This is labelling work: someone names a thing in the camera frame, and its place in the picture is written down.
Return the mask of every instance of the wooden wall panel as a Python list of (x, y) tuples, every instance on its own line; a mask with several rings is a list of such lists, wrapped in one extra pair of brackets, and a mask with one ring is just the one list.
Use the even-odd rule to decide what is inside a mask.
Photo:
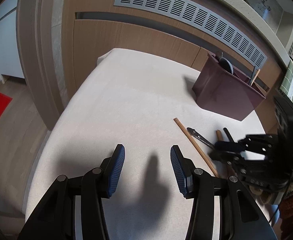
[(192, 66), (200, 47), (146, 27), (103, 20), (74, 21), (76, 89), (96, 67), (98, 57), (113, 48), (134, 49)]
[(191, 68), (201, 71), (208, 60), (208, 51), (204, 48), (200, 48), (198, 55), (196, 56)]
[[(206, 8), (216, 12), (221, 15), (221, 17), (228, 20), (230, 23), (238, 27), (242, 32), (244, 32), (254, 43), (259, 46), (259, 48), (267, 55), (268, 60), (262, 68), (259, 78), (269, 87), (273, 87), (274, 83), (278, 79), (281, 69), (276, 62), (277, 57), (274, 52), (269, 48), (267, 42), (262, 40), (259, 35), (251, 28), (243, 19), (239, 18), (235, 13), (230, 11), (228, 8), (224, 7), (222, 4), (214, 0), (192, 0), (196, 3), (199, 3)], [(73, 75), (73, 22), (76, 12), (111, 12), (111, 13), (121, 13), (128, 15), (135, 15), (138, 17), (148, 18), (154, 21), (162, 22), (174, 27), (177, 27), (181, 30), (184, 30), (188, 33), (191, 33), (195, 36), (198, 36), (209, 43), (217, 46), (220, 51), (224, 51), (229, 54), (231, 57), (238, 60), (240, 63), (245, 65), (249, 70), (253, 70), (253, 66), (240, 56), (237, 52), (226, 46), (224, 43), (215, 39), (207, 33), (204, 33), (190, 25), (187, 25), (183, 22), (180, 22), (169, 17), (159, 15), (156, 13), (151, 13), (135, 8), (126, 8), (126, 7), (116, 7), (113, 6), (114, 0), (65, 0), (63, 8), (63, 21), (62, 21), (62, 57), (63, 57), (63, 66), (65, 69), (65, 78), (68, 89), (68, 94), (71, 97), (75, 91), (75, 84)]]
[(255, 112), (260, 119), (265, 133), (274, 132), (274, 126), (277, 124), (275, 119), (275, 105), (273, 97), (279, 95), (277, 88), (280, 86), (283, 77), (284, 74), (281, 74), (275, 85), (269, 90), (268, 94), (266, 95), (266, 99), (263, 100), (262, 103), (259, 104), (259, 106), (255, 109)]

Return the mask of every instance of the metal screw cap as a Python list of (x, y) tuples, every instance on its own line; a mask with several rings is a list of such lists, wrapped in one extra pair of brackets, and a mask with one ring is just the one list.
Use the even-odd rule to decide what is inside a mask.
[(201, 175), (201, 174), (203, 174), (203, 170), (201, 170), (199, 168), (196, 168), (196, 169), (194, 169), (194, 173), (198, 174), (198, 175)]
[(65, 179), (66, 179), (65, 175), (60, 175), (60, 176), (57, 177), (58, 181), (64, 181)]
[(229, 180), (232, 181), (232, 182), (237, 182), (238, 181), (238, 178), (235, 177), (235, 176), (230, 176), (229, 177)]
[(94, 168), (93, 170), (92, 170), (92, 172), (94, 173), (94, 174), (99, 174), (99, 173), (101, 173), (101, 168)]

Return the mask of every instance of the wooden chopstick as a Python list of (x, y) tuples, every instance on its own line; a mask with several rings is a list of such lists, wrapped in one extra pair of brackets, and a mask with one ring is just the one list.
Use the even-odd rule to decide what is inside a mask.
[[(216, 131), (216, 136), (219, 141), (224, 141), (220, 130)], [(226, 175), (227, 175), (227, 177), (229, 177), (231, 175), (235, 175), (234, 170), (232, 169), (232, 167), (229, 164), (226, 164)]]
[(173, 119), (176, 124), (180, 127), (182, 132), (187, 136), (187, 138), (190, 140), (190, 142), (193, 144), (195, 149), (198, 151), (198, 153), (201, 155), (201, 157), (204, 159), (206, 164), (209, 166), (210, 170), (213, 172), (214, 176), (219, 177), (219, 174), (217, 170), (215, 169), (213, 163), (211, 160), (208, 158), (208, 156), (201, 150), (200, 146), (196, 143), (196, 141), (193, 139), (192, 135), (189, 134), (189, 132), (186, 130), (186, 128), (183, 126), (183, 124), (179, 121), (178, 118)]
[(252, 82), (251, 82), (250, 87), (253, 85), (255, 79), (257, 78), (257, 75), (260, 73), (260, 70), (261, 70), (261, 69), (259, 68), (258, 71), (257, 71), (257, 73), (255, 74), (254, 78), (252, 79)]

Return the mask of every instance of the maroon box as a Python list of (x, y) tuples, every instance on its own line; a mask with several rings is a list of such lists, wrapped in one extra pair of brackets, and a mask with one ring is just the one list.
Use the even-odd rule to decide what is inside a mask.
[(208, 53), (192, 90), (199, 107), (242, 121), (265, 99), (255, 83), (250, 87), (248, 81), (249, 77), (235, 67), (233, 75), (224, 70)]

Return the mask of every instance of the table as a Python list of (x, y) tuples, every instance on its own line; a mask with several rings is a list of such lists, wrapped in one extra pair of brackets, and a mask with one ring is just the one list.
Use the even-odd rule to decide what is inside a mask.
[[(199, 108), (192, 91), (198, 75), (185, 65), (133, 50), (113, 49), (99, 58), (45, 145), (30, 188), (26, 219), (58, 175), (84, 175), (120, 143), (125, 147), (125, 162), (119, 184), (112, 198), (103, 199), (110, 239), (185, 239), (192, 199), (184, 199), (179, 192), (171, 146), (179, 145), (196, 167), (212, 172), (173, 119), (177, 117), (212, 143), (215, 131), (223, 127), (234, 140), (264, 133), (254, 111), (239, 122)], [(208, 153), (205, 145), (199, 145)], [(218, 197), (215, 200), (213, 239), (218, 239)]]

